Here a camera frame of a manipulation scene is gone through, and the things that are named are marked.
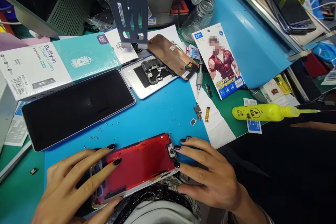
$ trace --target metal phone stand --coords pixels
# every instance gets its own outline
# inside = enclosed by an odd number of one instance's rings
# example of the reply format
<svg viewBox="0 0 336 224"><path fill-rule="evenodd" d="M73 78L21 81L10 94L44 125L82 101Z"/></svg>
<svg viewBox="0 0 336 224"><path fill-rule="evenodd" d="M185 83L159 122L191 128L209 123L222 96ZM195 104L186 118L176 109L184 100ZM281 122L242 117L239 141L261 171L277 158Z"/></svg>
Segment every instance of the metal phone stand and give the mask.
<svg viewBox="0 0 336 224"><path fill-rule="evenodd" d="M136 44L134 46L135 48L147 49L147 0L108 1L112 10L115 23L117 25L121 46L130 48L132 44ZM124 24L121 20L118 3L122 7ZM124 32L129 34L128 37L124 36Z"/></svg>

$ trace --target smartphone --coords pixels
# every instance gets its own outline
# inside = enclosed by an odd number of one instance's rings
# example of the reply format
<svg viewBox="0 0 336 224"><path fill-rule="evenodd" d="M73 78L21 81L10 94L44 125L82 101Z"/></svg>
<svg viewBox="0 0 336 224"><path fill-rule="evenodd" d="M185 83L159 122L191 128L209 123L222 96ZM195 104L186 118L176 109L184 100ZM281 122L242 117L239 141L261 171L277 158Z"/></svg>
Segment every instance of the smartphone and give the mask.
<svg viewBox="0 0 336 224"><path fill-rule="evenodd" d="M161 34L148 40L148 50L186 81L200 67L199 64L185 54L177 45L170 42Z"/></svg>
<svg viewBox="0 0 336 224"><path fill-rule="evenodd" d="M287 33L305 34L316 26L298 0L266 0Z"/></svg>
<svg viewBox="0 0 336 224"><path fill-rule="evenodd" d="M91 196L94 209L178 172L174 166L176 152L167 133L115 150L90 168L90 177L117 158L122 162Z"/></svg>
<svg viewBox="0 0 336 224"><path fill-rule="evenodd" d="M22 115L36 152L135 104L117 69L72 85L22 107Z"/></svg>

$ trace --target red shirt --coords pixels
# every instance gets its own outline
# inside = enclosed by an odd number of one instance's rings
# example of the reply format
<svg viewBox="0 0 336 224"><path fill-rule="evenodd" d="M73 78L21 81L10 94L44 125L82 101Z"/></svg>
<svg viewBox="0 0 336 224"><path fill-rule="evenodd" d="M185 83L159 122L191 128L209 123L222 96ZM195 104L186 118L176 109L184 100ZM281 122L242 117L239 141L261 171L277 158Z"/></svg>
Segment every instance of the red shirt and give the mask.
<svg viewBox="0 0 336 224"><path fill-rule="evenodd" d="M230 77L235 74L231 68L231 64L235 59L233 58L232 53L229 50L222 49L222 53L223 59L219 59L218 54L215 55L213 53L209 60L213 60L215 62L215 70L217 70L221 74L222 79L225 79L226 77Z"/></svg>

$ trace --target hand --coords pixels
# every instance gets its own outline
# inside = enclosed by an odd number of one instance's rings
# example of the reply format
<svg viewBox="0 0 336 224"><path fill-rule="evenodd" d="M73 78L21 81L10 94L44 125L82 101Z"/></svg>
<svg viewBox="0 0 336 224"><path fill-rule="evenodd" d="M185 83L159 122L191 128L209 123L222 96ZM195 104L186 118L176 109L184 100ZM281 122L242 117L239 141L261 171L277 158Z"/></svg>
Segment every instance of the hand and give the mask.
<svg viewBox="0 0 336 224"><path fill-rule="evenodd" d="M175 150L205 165L209 170L175 163L180 172L203 185L183 184L179 193L188 195L204 204L229 211L235 210L240 203L241 190L233 167L226 158L216 151L207 141L187 137L181 139L184 146L175 145Z"/></svg>
<svg viewBox="0 0 336 224"><path fill-rule="evenodd" d="M210 59L210 60L209 60L209 68L210 68L211 70L213 70L213 69L215 68L215 62L214 62L213 59Z"/></svg>
<svg viewBox="0 0 336 224"><path fill-rule="evenodd" d="M49 167L47 171L47 188L36 208L32 224L36 223L69 223L80 206L114 171L121 159L105 166L99 173L89 178L80 188L76 184L84 173L101 158L114 149L115 145L94 151L82 150ZM106 223L113 214L114 207L122 199L118 198L107 204L103 210L89 220L81 223Z"/></svg>

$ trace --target screwdriver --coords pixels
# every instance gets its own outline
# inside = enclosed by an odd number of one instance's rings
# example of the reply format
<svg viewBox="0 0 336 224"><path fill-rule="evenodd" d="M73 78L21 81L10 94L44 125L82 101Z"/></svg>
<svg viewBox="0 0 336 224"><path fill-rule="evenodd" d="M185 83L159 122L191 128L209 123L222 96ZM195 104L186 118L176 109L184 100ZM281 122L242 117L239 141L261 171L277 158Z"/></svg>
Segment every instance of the screwdriver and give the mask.
<svg viewBox="0 0 336 224"><path fill-rule="evenodd" d="M196 78L196 87L197 87L197 98L198 95L200 93L202 84L203 84L203 65L204 65L204 61L200 61L199 62L199 72L197 74L197 78Z"/></svg>

